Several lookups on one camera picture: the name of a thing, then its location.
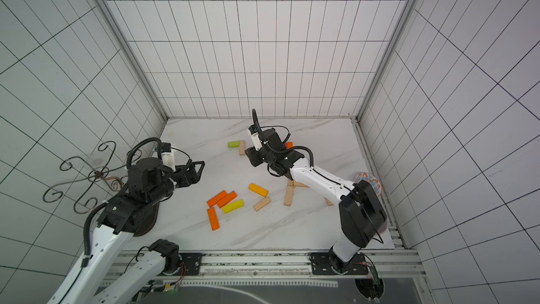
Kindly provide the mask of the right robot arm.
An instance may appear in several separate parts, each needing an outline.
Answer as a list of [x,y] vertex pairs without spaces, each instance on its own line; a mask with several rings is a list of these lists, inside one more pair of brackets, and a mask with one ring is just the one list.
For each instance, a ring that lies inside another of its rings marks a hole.
[[314,156],[305,146],[286,148],[274,128],[263,130],[251,125],[248,133],[253,145],[245,150],[252,166],[267,164],[274,177],[286,177],[319,192],[338,206],[341,235],[328,252],[330,267],[344,274],[354,256],[372,240],[383,242],[388,216],[370,182],[343,180],[316,167]]

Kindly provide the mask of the lime green block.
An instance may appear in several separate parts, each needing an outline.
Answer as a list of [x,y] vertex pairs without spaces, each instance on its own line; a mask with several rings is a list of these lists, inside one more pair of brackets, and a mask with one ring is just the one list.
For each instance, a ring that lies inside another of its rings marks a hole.
[[240,146],[240,142],[239,141],[234,141],[234,142],[228,142],[227,143],[227,146],[231,149],[231,148],[238,148]]

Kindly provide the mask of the natural wood block top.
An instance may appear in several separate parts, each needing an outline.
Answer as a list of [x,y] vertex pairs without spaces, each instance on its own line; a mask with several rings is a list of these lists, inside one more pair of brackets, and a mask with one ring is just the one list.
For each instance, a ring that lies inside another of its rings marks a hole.
[[245,150],[246,150],[246,142],[244,140],[240,140],[238,149],[239,149],[239,155],[244,156]]

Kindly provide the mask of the natural wood block bottom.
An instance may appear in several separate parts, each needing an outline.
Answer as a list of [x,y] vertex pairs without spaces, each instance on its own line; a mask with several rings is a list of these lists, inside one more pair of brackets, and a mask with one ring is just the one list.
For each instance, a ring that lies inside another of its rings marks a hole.
[[293,202],[293,196],[294,196],[294,186],[287,186],[285,198],[284,198],[284,205],[285,206],[291,206]]

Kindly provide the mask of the amber yellow block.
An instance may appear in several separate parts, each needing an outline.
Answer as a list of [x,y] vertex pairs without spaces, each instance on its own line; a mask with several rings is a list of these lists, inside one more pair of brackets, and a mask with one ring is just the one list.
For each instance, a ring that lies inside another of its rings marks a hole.
[[250,184],[250,186],[248,187],[248,189],[258,195],[260,195],[261,197],[263,198],[266,198],[269,194],[269,192],[265,189],[265,188],[262,188],[256,184]]

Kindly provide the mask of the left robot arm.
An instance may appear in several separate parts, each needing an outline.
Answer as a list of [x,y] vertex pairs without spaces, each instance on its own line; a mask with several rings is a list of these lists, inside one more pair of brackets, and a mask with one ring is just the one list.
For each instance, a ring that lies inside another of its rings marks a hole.
[[171,168],[160,158],[144,158],[130,166],[121,192],[89,213],[79,265],[69,271],[50,303],[128,303],[160,274],[197,274],[198,267],[188,266],[199,261],[200,254],[181,254],[177,244],[159,239],[126,273],[103,291],[98,290],[115,259],[154,208],[176,188],[198,183],[204,167],[202,161],[188,161]]

